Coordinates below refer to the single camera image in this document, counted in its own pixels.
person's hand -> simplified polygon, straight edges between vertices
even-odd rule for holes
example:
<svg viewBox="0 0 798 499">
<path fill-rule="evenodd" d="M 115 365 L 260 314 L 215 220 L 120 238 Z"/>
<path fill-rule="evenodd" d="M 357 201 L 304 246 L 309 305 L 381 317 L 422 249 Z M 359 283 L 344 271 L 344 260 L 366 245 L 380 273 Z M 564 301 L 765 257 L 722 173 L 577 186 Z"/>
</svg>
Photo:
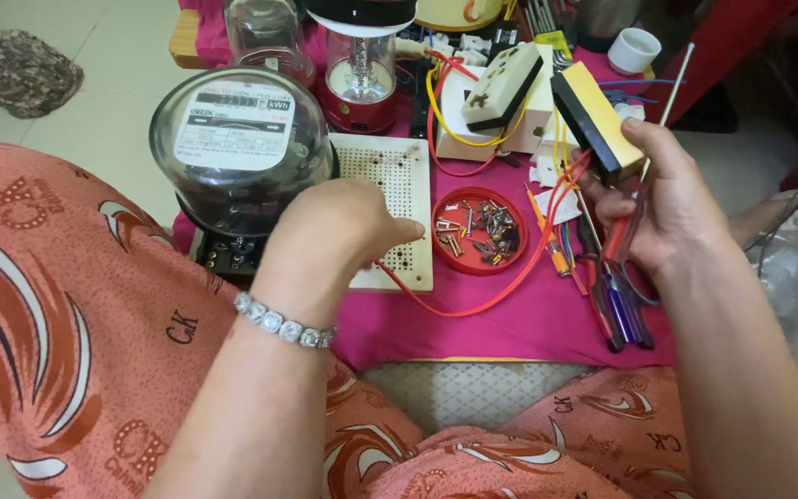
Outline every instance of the person's hand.
<svg viewBox="0 0 798 499">
<path fill-rule="evenodd" d="M 360 268 L 424 235 L 424 226 L 395 219 L 379 187 L 339 178 L 292 201 L 267 242 L 251 294 L 312 327 L 327 327 Z"/>
<path fill-rule="evenodd" d="M 657 124 L 624 120 L 623 135 L 652 159 L 646 183 L 648 210 L 630 244 L 630 255 L 653 277 L 674 265 L 687 265 L 694 251 L 729 239 L 727 221 L 710 194 L 694 159 L 673 134 Z M 596 216 L 605 230 L 636 209 L 623 192 L 607 189 L 589 172 L 578 181 L 596 203 Z"/>
</svg>

white perforated board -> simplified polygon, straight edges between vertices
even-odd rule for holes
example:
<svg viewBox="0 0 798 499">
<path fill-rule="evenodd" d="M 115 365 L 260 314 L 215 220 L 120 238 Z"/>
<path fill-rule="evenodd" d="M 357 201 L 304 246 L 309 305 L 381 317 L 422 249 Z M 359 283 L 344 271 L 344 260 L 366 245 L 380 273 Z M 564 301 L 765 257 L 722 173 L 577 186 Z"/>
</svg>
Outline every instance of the white perforated board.
<svg viewBox="0 0 798 499">
<path fill-rule="evenodd" d="M 394 217 L 427 228 L 424 239 L 390 250 L 382 259 L 414 291 L 433 290 L 433 242 L 430 241 L 430 153 L 425 140 L 329 133 L 340 160 L 340 175 L 362 176 L 377 184 Z M 398 290 L 381 268 L 362 270 L 351 289 Z"/>
</svg>

white cup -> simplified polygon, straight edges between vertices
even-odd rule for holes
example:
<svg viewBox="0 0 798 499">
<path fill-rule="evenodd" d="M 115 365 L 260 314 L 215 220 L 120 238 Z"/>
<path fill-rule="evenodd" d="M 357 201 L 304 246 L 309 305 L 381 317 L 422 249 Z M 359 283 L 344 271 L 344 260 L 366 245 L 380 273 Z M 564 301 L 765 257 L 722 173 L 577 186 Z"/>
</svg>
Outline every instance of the white cup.
<svg viewBox="0 0 798 499">
<path fill-rule="evenodd" d="M 612 48 L 608 49 L 608 63 L 620 74 L 637 74 L 646 70 L 660 52 L 660 41 L 645 29 L 624 29 Z"/>
</svg>

tile floor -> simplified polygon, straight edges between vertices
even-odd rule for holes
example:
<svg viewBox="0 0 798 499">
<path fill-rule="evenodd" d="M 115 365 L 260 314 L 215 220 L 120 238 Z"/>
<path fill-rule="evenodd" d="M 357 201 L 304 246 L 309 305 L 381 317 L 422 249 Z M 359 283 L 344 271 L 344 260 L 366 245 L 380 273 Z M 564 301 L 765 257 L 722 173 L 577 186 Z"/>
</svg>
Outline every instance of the tile floor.
<svg viewBox="0 0 798 499">
<path fill-rule="evenodd" d="M 0 109 L 0 140 L 79 164 L 170 225 L 177 206 L 150 156 L 146 130 L 161 98 L 193 74 L 169 56 L 177 15 L 176 0 L 0 0 L 0 29 L 28 29 L 74 58 L 86 75 L 82 90 L 45 118 L 21 121 Z M 730 213 L 773 193 L 798 161 L 792 135 L 758 112 L 742 113 L 733 135 L 678 136 Z M 0 463 L 0 497 L 21 496 Z"/>
</svg>

diamond bracelet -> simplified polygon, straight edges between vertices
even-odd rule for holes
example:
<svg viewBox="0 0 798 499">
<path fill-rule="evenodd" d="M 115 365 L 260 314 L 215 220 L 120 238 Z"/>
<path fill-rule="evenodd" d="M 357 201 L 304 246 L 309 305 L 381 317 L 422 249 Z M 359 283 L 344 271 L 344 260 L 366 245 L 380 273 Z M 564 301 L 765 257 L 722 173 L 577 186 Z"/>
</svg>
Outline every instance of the diamond bracelet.
<svg viewBox="0 0 798 499">
<path fill-rule="evenodd" d="M 320 331 L 318 329 L 305 328 L 294 321 L 286 321 L 280 313 L 272 311 L 265 304 L 255 301 L 249 293 L 244 291 L 236 296 L 236 310 L 262 329 L 278 335 L 285 341 L 300 343 L 303 346 L 328 348 L 334 339 L 334 335 L 338 332 L 337 326 Z"/>
</svg>

